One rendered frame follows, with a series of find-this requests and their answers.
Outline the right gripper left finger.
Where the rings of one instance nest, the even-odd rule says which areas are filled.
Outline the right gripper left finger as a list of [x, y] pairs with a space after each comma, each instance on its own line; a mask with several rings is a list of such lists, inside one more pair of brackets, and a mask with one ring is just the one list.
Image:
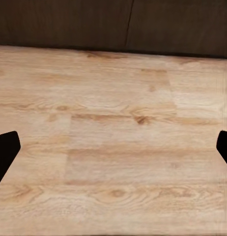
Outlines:
[[0, 135], [0, 181], [21, 148], [16, 131]]

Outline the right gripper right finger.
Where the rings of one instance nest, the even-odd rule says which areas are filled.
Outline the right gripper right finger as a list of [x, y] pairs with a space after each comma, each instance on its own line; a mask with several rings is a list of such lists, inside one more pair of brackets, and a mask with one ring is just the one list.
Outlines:
[[227, 131], [219, 133], [216, 148], [227, 163]]

